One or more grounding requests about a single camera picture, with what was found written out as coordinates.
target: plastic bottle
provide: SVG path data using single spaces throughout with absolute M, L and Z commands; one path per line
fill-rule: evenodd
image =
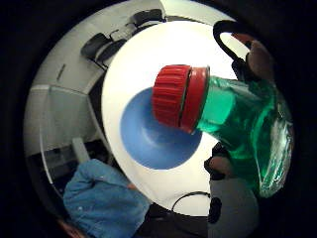
M 198 129 L 221 141 L 237 176 L 260 196 L 283 186 L 291 119 L 272 83 L 220 78 L 208 67 L 169 65 L 158 74 L 152 103 L 161 123 L 188 133 Z

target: black cable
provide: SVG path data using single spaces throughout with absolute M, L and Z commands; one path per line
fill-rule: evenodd
M 205 236 L 201 235 L 201 234 L 198 234 L 198 233 L 195 233 L 195 232 L 192 232 L 192 231 L 189 231 L 183 227 L 181 227 L 177 222 L 176 222 L 176 219 L 175 219 L 175 213 L 174 213 L 174 208 L 175 206 L 178 204 L 179 201 L 181 201 L 183 198 L 186 198 L 188 196 L 193 196 L 193 195 L 205 195 L 205 196 L 208 196 L 210 198 L 210 193 L 208 192 L 205 192 L 205 191 L 193 191 L 193 192 L 190 192 L 190 193 L 187 193 L 185 194 L 184 196 L 180 197 L 175 203 L 174 205 L 172 206 L 171 208 L 171 211 L 170 211 L 170 216 L 171 216 L 171 221 L 173 223 L 173 225 L 181 232 L 185 233 L 185 234 L 188 234 L 188 235 L 192 235 L 192 236 L 196 236 L 196 237 L 201 237 L 201 238 L 206 238 Z

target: red cap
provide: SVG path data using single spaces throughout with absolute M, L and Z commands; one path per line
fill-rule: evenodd
M 191 133 L 196 127 L 208 77 L 208 67 L 194 67 L 191 71 L 180 120 L 180 129 L 185 132 Z
M 155 117 L 167 126 L 179 127 L 190 69 L 189 65 L 168 65 L 158 73 L 153 88 L 152 105 Z
M 152 97 L 158 121 L 191 133 L 199 119 L 208 77 L 209 68 L 206 67 L 169 65 L 162 68 Z

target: table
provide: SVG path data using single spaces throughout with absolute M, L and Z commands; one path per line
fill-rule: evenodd
M 248 49 L 224 34 L 224 42 L 244 56 Z M 120 121 L 130 100 L 152 87 L 159 70 L 167 64 L 210 65 L 211 74 L 236 78 L 232 60 L 222 52 L 212 36 L 212 26 L 196 22 L 168 22 L 138 33 L 113 58 L 102 91 L 102 116 L 112 152 L 126 176 L 149 199 L 171 209 L 182 195 L 209 192 L 209 175 L 203 162 L 211 155 L 217 141 L 203 134 L 197 150 L 179 167 L 153 170 L 133 160 L 121 140 Z M 196 195 L 183 199 L 175 211 L 185 215 L 205 216 L 209 199 Z

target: blue jacket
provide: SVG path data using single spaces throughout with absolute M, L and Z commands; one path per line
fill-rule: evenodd
M 114 168 L 98 160 L 78 166 L 65 188 L 72 222 L 96 238 L 131 238 L 144 222 L 150 201 Z

